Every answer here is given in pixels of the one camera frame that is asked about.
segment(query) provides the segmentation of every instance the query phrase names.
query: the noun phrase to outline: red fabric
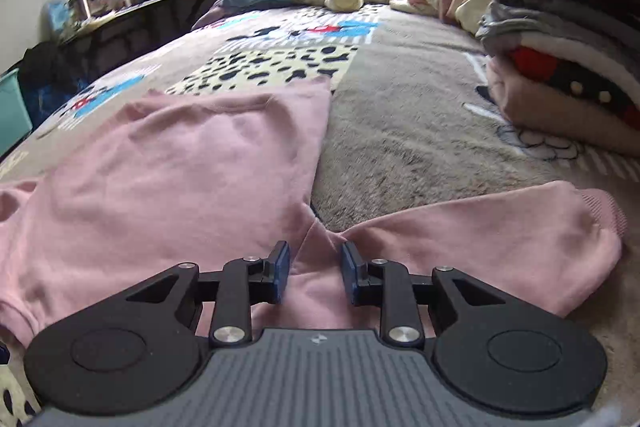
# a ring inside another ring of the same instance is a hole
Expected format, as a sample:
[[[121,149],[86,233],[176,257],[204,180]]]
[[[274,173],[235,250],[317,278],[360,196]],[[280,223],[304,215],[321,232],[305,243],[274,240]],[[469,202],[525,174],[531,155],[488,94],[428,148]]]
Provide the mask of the red fabric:
[[[486,78],[492,99],[516,127],[640,157],[640,132],[601,105],[526,78],[506,57],[489,60]]]
[[[523,76],[536,82],[548,82],[558,66],[557,58],[531,48],[516,48],[509,56]]]
[[[638,108],[635,105],[627,107],[622,115],[622,121],[629,127],[640,130],[640,111]]]

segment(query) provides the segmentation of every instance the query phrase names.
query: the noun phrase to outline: table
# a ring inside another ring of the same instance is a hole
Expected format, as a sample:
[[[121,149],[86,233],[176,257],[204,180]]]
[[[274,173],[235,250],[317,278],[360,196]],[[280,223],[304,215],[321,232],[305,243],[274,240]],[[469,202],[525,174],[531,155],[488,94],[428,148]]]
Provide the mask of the table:
[[[148,0],[98,18],[86,28],[80,30],[67,40],[59,44],[66,59],[82,71],[90,82],[97,80],[107,71],[101,71],[97,59],[98,54],[108,44],[121,41],[126,50],[126,59],[110,64],[108,71],[134,60],[148,52],[159,48],[164,42],[158,25],[159,8],[168,6],[170,19],[174,26],[173,38],[188,32],[195,24],[198,10],[204,0],[194,0],[186,19],[178,17],[178,3],[180,0]],[[132,33],[145,30],[148,35],[149,46],[142,51],[135,51],[132,45]]]

